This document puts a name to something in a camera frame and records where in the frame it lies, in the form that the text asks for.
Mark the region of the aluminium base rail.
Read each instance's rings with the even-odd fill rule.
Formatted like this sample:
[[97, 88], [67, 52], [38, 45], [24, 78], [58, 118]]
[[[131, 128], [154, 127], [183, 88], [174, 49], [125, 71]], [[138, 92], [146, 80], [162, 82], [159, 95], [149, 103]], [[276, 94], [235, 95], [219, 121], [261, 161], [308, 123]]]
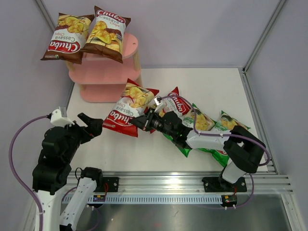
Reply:
[[[215, 172], [106, 172], [106, 178], [117, 177], [108, 193], [93, 192], [87, 199], [90, 205], [100, 204], [220, 204], [223, 193], [205, 192], [202, 178]], [[293, 194], [289, 178], [274, 173], [246, 176], [245, 192], [233, 190], [230, 194], [249, 198], [258, 194]]]

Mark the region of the red Chuba chips bag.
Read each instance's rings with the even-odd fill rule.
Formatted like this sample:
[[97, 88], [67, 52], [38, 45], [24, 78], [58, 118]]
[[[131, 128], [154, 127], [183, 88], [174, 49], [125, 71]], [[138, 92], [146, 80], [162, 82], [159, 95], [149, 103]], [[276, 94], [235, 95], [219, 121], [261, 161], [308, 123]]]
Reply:
[[164, 107], [159, 111], [160, 117], [163, 117], [167, 112], [173, 111], [179, 118], [181, 118], [190, 111], [191, 107], [180, 98], [178, 87], [175, 87], [168, 96], [168, 98], [162, 100]]
[[131, 124], [131, 120], [143, 115], [147, 105], [158, 93], [157, 89], [144, 88], [128, 79], [120, 99], [104, 120], [103, 128], [138, 137], [138, 128]]

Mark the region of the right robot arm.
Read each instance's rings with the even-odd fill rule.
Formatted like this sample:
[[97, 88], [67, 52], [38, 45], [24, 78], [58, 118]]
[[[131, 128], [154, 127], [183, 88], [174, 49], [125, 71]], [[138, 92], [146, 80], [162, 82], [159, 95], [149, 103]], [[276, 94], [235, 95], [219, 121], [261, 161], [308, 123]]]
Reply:
[[230, 131], [202, 133], [185, 126], [174, 112], [160, 117], [152, 109], [130, 122], [144, 131], [154, 129], [170, 136], [179, 148], [224, 151], [231, 162], [218, 177], [202, 178], [206, 192], [245, 192], [244, 175], [256, 173], [266, 152], [265, 144], [241, 126], [235, 126]]

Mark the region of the pink three-tier wooden shelf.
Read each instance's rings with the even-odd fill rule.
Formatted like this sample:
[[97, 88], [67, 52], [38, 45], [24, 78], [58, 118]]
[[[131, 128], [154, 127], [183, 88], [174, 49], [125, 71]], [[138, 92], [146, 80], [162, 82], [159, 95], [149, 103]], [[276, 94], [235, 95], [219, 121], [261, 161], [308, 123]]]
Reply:
[[81, 98], [89, 103], [113, 103], [118, 100], [127, 79], [142, 85], [137, 38], [124, 35], [123, 63], [84, 53], [82, 64], [67, 63], [69, 77], [79, 86]]

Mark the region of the left aluminium frame post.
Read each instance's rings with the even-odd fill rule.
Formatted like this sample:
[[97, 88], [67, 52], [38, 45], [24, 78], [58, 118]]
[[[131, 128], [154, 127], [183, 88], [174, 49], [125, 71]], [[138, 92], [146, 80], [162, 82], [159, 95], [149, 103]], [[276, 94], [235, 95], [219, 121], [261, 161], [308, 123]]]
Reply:
[[34, 22], [37, 27], [36, 31], [41, 39], [49, 39], [56, 28], [56, 23], [53, 21], [43, 0], [33, 0], [32, 2], [36, 13]]

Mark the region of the right aluminium frame post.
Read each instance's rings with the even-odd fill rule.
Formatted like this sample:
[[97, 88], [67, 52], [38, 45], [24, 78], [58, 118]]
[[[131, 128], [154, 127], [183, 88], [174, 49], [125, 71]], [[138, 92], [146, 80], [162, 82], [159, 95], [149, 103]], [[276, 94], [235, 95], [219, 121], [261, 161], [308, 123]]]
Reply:
[[284, 9], [285, 5], [287, 4], [288, 0], [279, 0], [274, 11], [272, 12], [266, 26], [264, 27], [256, 45], [254, 46], [247, 62], [245, 63], [244, 67], [242, 68], [242, 71], [244, 74], [247, 74], [248, 70], [252, 66], [254, 60], [256, 59], [258, 53], [261, 51], [263, 44], [265, 43], [267, 37], [269, 36], [269, 33], [273, 29], [276, 21], [278, 20], [278, 17], [280, 16], [280, 13]]

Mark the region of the aluminium frame post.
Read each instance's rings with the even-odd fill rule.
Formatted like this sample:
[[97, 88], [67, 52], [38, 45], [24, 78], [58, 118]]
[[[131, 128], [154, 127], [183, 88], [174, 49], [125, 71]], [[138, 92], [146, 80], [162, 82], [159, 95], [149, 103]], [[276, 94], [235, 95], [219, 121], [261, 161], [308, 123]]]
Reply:
[[244, 74], [247, 74], [248, 70], [252, 66], [254, 60], [256, 59], [258, 53], [261, 51], [263, 44], [265, 43], [267, 37], [269, 36], [269, 33], [273, 29], [276, 21], [278, 20], [278, 17], [280, 16], [280, 13], [284, 9], [285, 5], [287, 4], [288, 0], [279, 0], [274, 11], [272, 12], [266, 26], [264, 27], [256, 45], [254, 46], [247, 62], [245, 63], [244, 67], [242, 68], [242, 71]]
[[33, 0], [32, 2], [36, 13], [34, 22], [37, 27], [36, 31], [41, 39], [49, 39], [56, 28], [56, 23], [53, 21], [43, 0]]

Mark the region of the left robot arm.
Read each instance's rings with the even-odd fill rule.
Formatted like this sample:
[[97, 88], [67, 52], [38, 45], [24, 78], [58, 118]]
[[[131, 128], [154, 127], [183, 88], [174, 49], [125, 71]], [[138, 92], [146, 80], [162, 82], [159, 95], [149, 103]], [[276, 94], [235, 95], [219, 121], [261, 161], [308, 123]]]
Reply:
[[39, 231], [75, 231], [81, 213], [93, 192], [104, 186], [103, 172], [98, 168], [82, 170], [77, 188], [61, 212], [61, 204], [67, 178], [72, 168], [70, 163], [80, 145], [102, 133], [103, 120], [78, 114], [85, 125], [80, 126], [67, 118], [59, 109], [47, 116], [53, 128], [46, 131], [38, 164], [33, 170], [32, 188], [39, 199]]

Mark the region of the brown Chuba chips bag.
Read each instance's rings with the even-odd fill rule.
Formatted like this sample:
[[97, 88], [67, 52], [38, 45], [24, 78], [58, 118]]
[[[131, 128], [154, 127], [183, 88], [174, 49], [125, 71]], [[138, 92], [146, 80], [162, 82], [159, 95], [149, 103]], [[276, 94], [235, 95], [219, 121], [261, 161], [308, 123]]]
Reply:
[[131, 19], [98, 6], [94, 11], [95, 25], [81, 51], [123, 63], [124, 33]]
[[64, 13], [59, 13], [58, 16], [57, 26], [41, 60], [64, 60], [81, 64], [83, 56], [81, 49], [86, 43], [95, 16]]

